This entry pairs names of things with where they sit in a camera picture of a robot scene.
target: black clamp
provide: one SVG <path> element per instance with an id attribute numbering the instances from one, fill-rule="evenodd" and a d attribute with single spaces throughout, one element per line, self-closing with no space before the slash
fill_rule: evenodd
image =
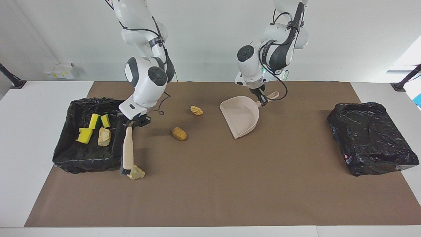
<path id="1" fill-rule="evenodd" d="M 260 104 L 262 105 L 262 107 L 266 106 L 266 104 L 268 103 L 268 99 L 267 97 L 263 94 L 263 95 L 258 95 L 257 98 L 260 101 Z"/>
<path id="2" fill-rule="evenodd" d="M 126 123 L 126 127 L 132 121 L 134 122 L 133 128 L 134 127 L 144 127 L 144 126 L 146 126 L 146 125 L 148 125 L 148 124 L 151 123 L 151 117 L 147 116 L 146 114 L 141 115 L 141 116 L 136 116 L 132 120 L 129 120 Z"/>
<path id="3" fill-rule="evenodd" d="M 149 46 L 151 46 L 151 48 L 157 44 L 160 43 L 165 43 L 164 38 L 162 37 L 156 37 L 155 39 L 152 39 L 149 41 Z"/>
<path id="4" fill-rule="evenodd" d="M 295 28 L 295 29 L 297 29 L 297 31 L 299 33 L 300 29 L 301 29 L 301 26 L 298 22 L 290 21 L 290 22 L 288 22 L 288 25 L 287 25 L 287 29 L 288 28 Z"/>

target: sponge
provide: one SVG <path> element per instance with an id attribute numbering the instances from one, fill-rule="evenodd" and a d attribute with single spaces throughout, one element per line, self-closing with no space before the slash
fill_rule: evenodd
<path id="1" fill-rule="evenodd" d="M 98 145 L 108 146 L 111 141 L 111 131 L 106 128 L 99 129 Z"/>
<path id="2" fill-rule="evenodd" d="M 93 134 L 93 130 L 89 128 L 79 128 L 79 133 L 79 138 L 76 141 L 83 144 L 88 144 Z"/>
<path id="3" fill-rule="evenodd" d="M 102 126 L 104 128 L 111 127 L 111 123 L 109 122 L 108 114 L 101 116 Z"/>
<path id="4" fill-rule="evenodd" d="M 145 175 L 146 175 L 146 173 L 143 170 L 141 170 L 136 165 L 133 165 L 133 169 L 130 171 L 130 174 L 128 174 L 127 176 L 131 180 L 136 180 L 136 179 L 145 177 Z"/>
<path id="5" fill-rule="evenodd" d="M 99 125 L 99 114 L 93 113 L 91 117 L 91 122 L 89 123 L 89 129 L 95 129 Z"/>

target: pink dustpan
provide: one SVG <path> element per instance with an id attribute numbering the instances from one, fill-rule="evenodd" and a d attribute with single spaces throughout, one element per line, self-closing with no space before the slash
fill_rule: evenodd
<path id="1" fill-rule="evenodd" d="M 279 92 L 273 92 L 267 97 L 276 99 L 279 97 Z M 255 102 L 246 96 L 237 96 L 221 103 L 219 108 L 234 139 L 248 134 L 256 127 L 259 120 L 259 107 L 261 107 L 259 101 Z"/>

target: white table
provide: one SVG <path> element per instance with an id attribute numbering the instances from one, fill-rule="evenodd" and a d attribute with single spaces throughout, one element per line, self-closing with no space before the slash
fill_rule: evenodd
<path id="1" fill-rule="evenodd" d="M 383 104 L 411 148 L 421 155 L 421 111 L 389 84 L 352 83 L 362 102 Z M 406 236 L 421 226 L 270 226 L 192 228 L 23 228 L 52 167 L 51 157 L 70 101 L 85 98 L 92 82 L 34 82 L 0 101 L 0 236 Z M 421 203 L 421 166 L 403 171 Z"/>

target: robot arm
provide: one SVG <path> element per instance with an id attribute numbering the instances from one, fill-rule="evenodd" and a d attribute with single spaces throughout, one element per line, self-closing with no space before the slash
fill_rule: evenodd
<path id="1" fill-rule="evenodd" d="M 282 2 L 291 3 L 292 1 L 284 0 Z M 265 30 L 266 39 L 254 40 L 250 45 L 246 45 L 238 51 L 237 59 L 240 72 L 235 83 L 248 87 L 263 106 L 267 104 L 268 99 L 264 94 L 266 80 L 262 67 L 268 69 L 269 73 L 273 75 L 280 75 L 284 68 L 291 63 L 294 48 L 303 48 L 308 43 L 306 32 L 301 38 L 299 37 L 299 33 L 303 31 L 305 7 L 303 2 L 299 2 L 296 14 L 288 25 L 272 23 Z"/>
<path id="2" fill-rule="evenodd" d="M 106 1 L 123 27 L 123 40 L 142 56 L 130 58 L 125 66 L 125 76 L 135 91 L 119 109 L 130 120 L 145 119 L 175 74 L 165 48 L 168 32 L 152 16 L 146 0 Z"/>

